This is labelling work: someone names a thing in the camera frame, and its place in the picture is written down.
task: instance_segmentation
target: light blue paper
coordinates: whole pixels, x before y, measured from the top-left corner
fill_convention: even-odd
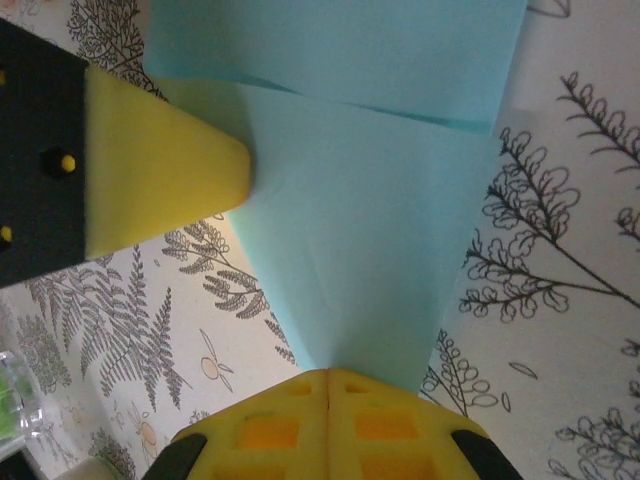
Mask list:
[[[499,141],[258,87],[154,79],[252,150],[255,185],[230,217],[300,367],[415,391]]]
[[[490,133],[526,3],[155,0],[145,64]]]

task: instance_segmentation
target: fern drawing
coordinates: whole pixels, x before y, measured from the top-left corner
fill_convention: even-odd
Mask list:
[[[207,412],[206,410],[194,410],[189,417],[189,425],[193,425],[194,423],[210,416],[211,413]]]
[[[80,57],[161,96],[142,68],[144,42],[134,23],[139,13],[136,0],[72,0],[67,27],[80,43]]]
[[[276,319],[276,316],[272,312],[269,312],[269,313],[271,315],[271,318],[270,319],[266,318],[264,320],[264,323],[267,325],[267,327],[269,327],[269,330],[271,330],[271,332],[276,337],[278,337],[282,342],[282,346],[280,345],[275,346],[276,352],[278,352],[278,354],[282,358],[284,358],[287,362],[295,365],[296,359],[293,356],[293,352],[289,348],[289,342],[287,342],[287,339],[284,336],[284,332],[282,331],[282,329],[280,328],[280,325],[278,324],[278,320]]]
[[[80,340],[82,378],[98,362],[105,397],[124,381],[144,381],[153,409],[160,379],[174,405],[180,407],[183,386],[191,385],[174,370],[170,344],[171,288],[151,319],[148,313],[142,253],[132,251],[129,277],[110,266],[113,256],[25,283],[54,331],[60,332],[67,353]]]
[[[546,168],[547,149],[531,150],[529,132],[512,136],[511,130],[505,128],[501,139],[501,154],[507,157],[507,163],[489,186],[482,211],[492,218],[495,228],[514,233],[509,240],[496,237],[486,242],[476,231],[464,265],[470,280],[487,285],[468,289],[460,300],[460,311],[484,317],[495,309],[505,323],[518,316],[532,318],[540,305],[564,313],[569,309],[568,293],[572,290],[618,298],[640,309],[640,300],[614,286],[564,248],[562,238],[569,227],[571,209],[580,200],[580,192],[569,186],[569,170]],[[576,266],[594,284],[533,272],[527,259],[541,243]]]
[[[491,390],[491,384],[480,376],[478,369],[462,356],[449,334],[440,330],[435,351],[438,353],[439,371],[429,365],[427,375],[422,381],[420,393],[428,400],[459,412],[465,417],[473,407],[490,408],[500,404],[511,412],[511,400],[507,392],[500,397]],[[446,401],[441,403],[435,398],[436,392],[444,394]]]
[[[638,358],[640,343],[629,339],[626,342],[622,354]],[[640,364],[636,373],[636,378],[629,382],[629,395],[638,402],[631,421],[623,420],[618,407],[610,407],[606,415],[596,419],[582,416],[575,425],[555,432],[559,440],[577,444],[579,458],[573,469],[558,460],[549,460],[548,467],[554,476],[571,480],[640,478]]]
[[[44,321],[39,317],[18,317],[18,325],[16,336],[20,350],[36,376],[40,390],[48,394],[55,392],[58,385],[71,385],[71,375]]]
[[[253,275],[233,265],[226,257],[230,246],[222,233],[211,223],[201,220],[182,230],[167,233],[167,244],[162,253],[176,258],[187,265],[180,267],[182,273],[202,275],[202,287],[211,293],[220,310],[234,312],[236,318],[255,318],[269,311],[269,303]],[[281,345],[274,348],[290,363],[295,363],[284,334],[273,313],[265,320],[269,330],[280,339]]]
[[[89,455],[104,458],[122,475],[124,480],[136,480],[136,465],[129,451],[120,445],[111,435],[100,428],[91,433]]]

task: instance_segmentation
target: botanical wallpaper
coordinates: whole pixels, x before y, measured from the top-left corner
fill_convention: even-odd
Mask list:
[[[524,478],[640,479],[634,1],[530,2],[496,175],[420,386],[478,421]],[[141,63],[149,13],[0,1],[161,95]],[[140,478],[179,429],[298,372],[224,215],[1,291],[0,333],[42,393],[29,448],[52,477],[102,455]]]

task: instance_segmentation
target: yellow foam block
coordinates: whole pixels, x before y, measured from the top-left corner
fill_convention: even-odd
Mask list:
[[[326,480],[327,375],[309,372],[208,417],[176,435],[207,443],[189,479]]]
[[[240,402],[173,442],[206,437],[187,480],[478,480],[451,437],[457,430],[487,437],[411,393],[330,369]]]
[[[247,198],[250,159],[237,140],[93,66],[85,104],[87,259]]]
[[[477,479],[451,433],[469,419],[357,373],[329,370],[330,479]]]

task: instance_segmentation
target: plant illustration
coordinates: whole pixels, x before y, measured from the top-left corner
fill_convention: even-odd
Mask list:
[[[204,332],[204,330],[200,329],[200,334],[202,335],[202,339],[207,345],[207,349],[210,354],[210,356],[204,356],[200,359],[200,369],[202,370],[202,373],[204,373],[205,377],[209,380],[220,380],[224,386],[227,387],[227,390],[233,393],[231,383],[225,375],[225,373],[233,374],[233,370],[227,367],[224,363],[218,361],[216,351],[213,349],[213,343],[211,343],[209,336]]]
[[[118,382],[142,380],[151,406],[164,378],[174,405],[191,385],[174,370],[170,345],[171,288],[151,320],[140,248],[132,250],[127,280],[110,266],[112,255],[25,283],[54,332],[61,332],[67,353],[80,342],[82,378],[99,362],[102,393],[109,397]]]
[[[210,416],[211,413],[207,412],[206,410],[194,410],[189,417],[189,425],[193,425],[194,423]]]
[[[583,119],[590,123],[590,129],[580,133],[578,138],[597,136],[605,140],[605,145],[592,150],[591,155],[619,152],[626,162],[616,173],[640,170],[640,127],[628,126],[627,114],[623,110],[610,111],[605,98],[596,99],[592,84],[580,87],[578,72],[560,79],[567,94],[561,95],[558,100],[569,101],[579,109],[579,113],[570,115],[567,120]]]
[[[53,336],[39,317],[18,317],[16,336],[27,365],[36,376],[44,394],[53,393],[58,385],[71,385],[71,375],[60,358]]]
[[[529,2],[527,10],[552,18],[569,18],[571,0],[534,0]]]
[[[458,411],[465,417],[469,416],[469,409],[473,407],[489,408],[501,404],[504,410],[511,411],[509,394],[503,392],[498,398],[491,391],[491,384],[462,356],[454,340],[444,330],[438,334],[435,351],[438,353],[439,371],[429,365],[420,389],[427,399]],[[435,398],[437,391],[445,395],[446,404]]]
[[[149,412],[142,412],[142,415],[140,415],[136,404],[131,402],[131,405],[133,406],[133,414],[128,412],[129,418],[136,429],[136,435],[140,437],[140,446],[142,447],[145,462],[147,465],[151,465],[158,457],[158,438],[149,423]]]
[[[135,480],[136,465],[129,451],[120,445],[111,435],[99,429],[91,433],[89,455],[104,458],[124,477],[124,480]]]
[[[618,212],[615,222],[620,227],[618,235],[632,239],[638,247],[636,252],[640,252],[640,211],[625,207]]]
[[[628,357],[640,356],[640,343],[626,340],[620,351]],[[556,431],[556,438],[578,444],[577,469],[572,473],[563,463],[551,459],[549,469],[556,477],[572,480],[611,478],[635,480],[640,478],[640,364],[638,376],[629,382],[629,395],[639,403],[631,422],[623,420],[620,409],[610,407],[606,415],[597,419],[582,416],[575,426]]]
[[[58,441],[54,430],[55,424],[53,422],[45,423],[40,435],[35,437],[36,441],[43,452],[47,453],[47,450],[49,450],[54,461],[62,460],[68,470],[78,463],[78,457],[67,446]]]
[[[227,258],[231,247],[222,232],[206,220],[201,220],[182,230],[164,236],[167,247],[162,253],[186,263],[180,267],[182,273],[203,275],[202,287],[215,298],[215,306],[220,310],[234,312],[236,318],[255,318],[269,311],[269,302],[258,283],[258,279],[233,265]],[[285,360],[295,363],[293,353],[273,314],[265,320],[269,330],[276,335],[282,345],[275,346]]]
[[[269,327],[269,330],[271,330],[271,332],[280,339],[283,345],[276,345],[276,352],[278,352],[278,355],[284,358],[287,362],[295,365],[296,359],[293,356],[293,352],[289,348],[289,342],[287,342],[287,339],[284,336],[282,328],[280,328],[280,324],[278,323],[276,316],[273,314],[273,312],[269,312],[269,314],[271,315],[271,318],[265,318],[264,323],[267,325],[267,327]]]
[[[160,95],[142,68],[144,42],[134,23],[139,13],[136,0],[72,0],[67,26],[71,38],[80,43],[80,57]]]
[[[469,279],[487,285],[468,289],[460,300],[460,311],[484,317],[496,309],[505,323],[517,316],[532,318],[540,305],[564,313],[569,309],[571,290],[618,298],[640,309],[640,300],[614,286],[564,248],[562,238],[569,227],[571,209],[580,200],[580,192],[569,186],[569,170],[546,168],[547,149],[531,150],[529,132],[512,136],[511,130],[505,128],[501,139],[501,155],[506,156],[507,163],[489,186],[482,211],[492,218],[496,229],[512,233],[508,240],[496,237],[486,242],[476,231],[464,265]],[[572,263],[590,283],[568,282],[533,272],[527,259],[540,244]]]
[[[538,374],[522,362],[509,362],[509,366],[522,375],[538,380]]]

